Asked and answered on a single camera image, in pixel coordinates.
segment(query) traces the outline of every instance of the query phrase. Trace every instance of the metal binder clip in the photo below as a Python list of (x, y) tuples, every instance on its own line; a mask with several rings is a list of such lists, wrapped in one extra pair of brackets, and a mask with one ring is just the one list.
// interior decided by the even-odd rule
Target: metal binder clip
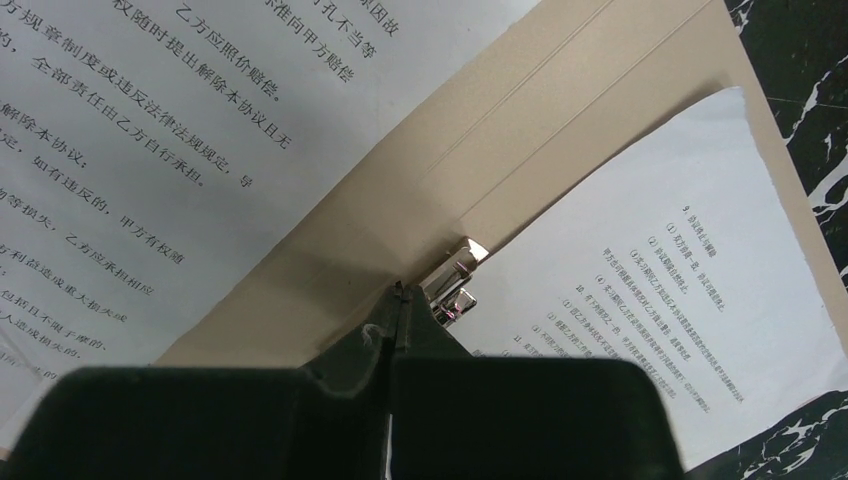
[(465, 237), (449, 255), (420, 284), (430, 301), (433, 315), (445, 327), (477, 305), (477, 300), (462, 287), (471, 280), (474, 270), (489, 256), (489, 252)]

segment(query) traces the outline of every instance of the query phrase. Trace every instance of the white vein marble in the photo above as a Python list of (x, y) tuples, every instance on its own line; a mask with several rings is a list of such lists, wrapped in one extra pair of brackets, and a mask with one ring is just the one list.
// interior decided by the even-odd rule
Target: white vein marble
[(806, 120), (807, 114), (819, 105), (819, 85), (821, 85), (822, 82), (827, 80), (827, 78), (830, 77), (830, 74), (833, 73), (833, 70), (836, 70), (836, 68), (839, 67), (839, 65), (842, 65), (846, 60), (848, 60), (848, 55), (845, 55), (844, 57), (842, 57), (842, 60), (836, 62), (836, 65), (834, 65), (833, 69), (828, 70), (824, 75), (822, 75), (819, 81), (813, 85), (812, 91), (810, 91), (810, 96), (808, 96), (807, 101), (804, 102), (804, 109), (801, 111), (801, 117), (794, 124), (792, 124), (792, 132), (789, 134), (789, 136), (783, 139), (783, 141), (787, 145), (789, 144), (789, 142), (792, 141), (793, 138), (795, 138), (795, 133), (798, 131), (798, 127), (801, 126), (801, 123)]
[(748, 25), (748, 22), (750, 22), (750, 20), (748, 19), (748, 14), (751, 13), (751, 8), (753, 6), (754, 6), (754, 0), (745, 0), (742, 3), (740, 3), (739, 5), (733, 7), (732, 10), (730, 10), (730, 14), (731, 15), (735, 14), (736, 18), (739, 19), (738, 22), (737, 22), (737, 21), (735, 21), (736, 18), (734, 18), (734, 22), (733, 22), (734, 24), (736, 24), (736, 33), (737, 34), (741, 35), (742, 32), (745, 30), (745, 26)]
[[(828, 420), (838, 412), (848, 413), (848, 398), (843, 399), (838, 407), (828, 410), (814, 422), (803, 424), (803, 419), (800, 419), (795, 422), (795, 425), (783, 427), (775, 432), (763, 442), (760, 457), (752, 461), (745, 469), (742, 479), (751, 478), (754, 474), (757, 474), (756, 478), (777, 478), (797, 470), (812, 458), (822, 435), (830, 426)], [(770, 447), (787, 441), (789, 443), (785, 447), (769, 451)], [(834, 478), (845, 478), (840, 476), (841, 473)]]
[[(830, 149), (828, 149), (828, 158), (830, 158)], [(845, 194), (842, 195), (842, 198), (834, 200), (833, 202), (827, 200), (828, 192), (830, 192), (830, 190), (845, 177), (848, 177), (848, 154), (842, 157), (839, 164), (837, 164), (836, 167), (831, 170), (818, 185), (816, 185), (816, 188), (810, 192), (810, 195), (808, 196), (810, 200), (810, 207), (813, 208), (813, 212), (815, 212), (816, 217), (820, 217), (819, 225), (824, 226), (833, 217), (833, 212), (839, 210), (843, 205), (848, 203), (848, 195)]]
[(848, 480), (848, 466), (838, 471), (830, 480)]
[(824, 159), (824, 163), (830, 162), (830, 152), (833, 151), (833, 133), (828, 133), (826, 137), (824, 137), (824, 144), (827, 145), (827, 157)]

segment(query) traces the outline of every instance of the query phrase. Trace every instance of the folder flap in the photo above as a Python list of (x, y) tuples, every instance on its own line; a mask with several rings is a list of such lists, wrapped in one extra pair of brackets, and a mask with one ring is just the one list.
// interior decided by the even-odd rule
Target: folder flap
[(547, 0), (380, 142), (159, 363), (303, 363), (390, 282), (415, 280), (464, 236), (502, 246), (627, 144), (729, 85), (745, 87), (831, 318), (845, 318), (848, 296), (722, 2)]

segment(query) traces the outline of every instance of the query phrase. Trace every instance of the paper document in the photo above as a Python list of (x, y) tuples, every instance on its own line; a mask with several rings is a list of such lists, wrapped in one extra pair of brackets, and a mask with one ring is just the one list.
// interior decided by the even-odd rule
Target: paper document
[(469, 290), (479, 304), (450, 328), (469, 351), (640, 365), (686, 469), (848, 387), (738, 88), (602, 166), (486, 261)]
[(0, 2), (0, 447), (59, 375), (159, 357), (536, 3)]

